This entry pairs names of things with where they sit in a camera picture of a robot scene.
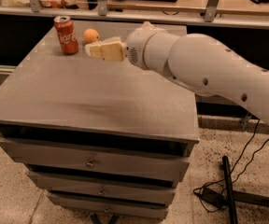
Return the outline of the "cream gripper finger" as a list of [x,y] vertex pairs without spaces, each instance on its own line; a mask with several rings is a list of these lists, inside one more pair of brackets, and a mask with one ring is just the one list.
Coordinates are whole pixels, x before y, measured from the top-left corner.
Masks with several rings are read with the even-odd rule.
[[125,47],[120,41],[91,43],[88,45],[88,55],[111,62],[122,62],[126,57]]
[[107,43],[110,43],[110,42],[116,42],[116,41],[121,42],[120,36],[113,36],[113,37],[107,38],[105,40],[99,40],[99,41],[95,41],[95,42],[92,42],[92,43],[88,43],[88,44],[86,44],[84,46],[84,49],[85,49],[86,52],[90,52],[90,48],[93,47],[93,46],[104,45],[104,44],[107,44]]

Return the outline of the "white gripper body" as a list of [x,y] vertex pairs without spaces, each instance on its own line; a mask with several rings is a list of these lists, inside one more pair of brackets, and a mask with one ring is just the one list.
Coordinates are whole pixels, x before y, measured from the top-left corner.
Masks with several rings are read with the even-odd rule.
[[144,61],[145,47],[149,40],[159,32],[164,32],[164,29],[142,25],[127,36],[125,52],[131,64],[143,70],[148,70]]

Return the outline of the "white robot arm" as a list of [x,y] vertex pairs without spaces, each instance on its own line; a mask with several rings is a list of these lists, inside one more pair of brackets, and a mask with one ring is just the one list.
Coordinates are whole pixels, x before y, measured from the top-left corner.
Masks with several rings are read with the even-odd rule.
[[128,60],[201,96],[218,95],[269,126],[269,70],[240,57],[217,39],[173,35],[146,22],[122,41],[118,36],[85,46],[97,59]]

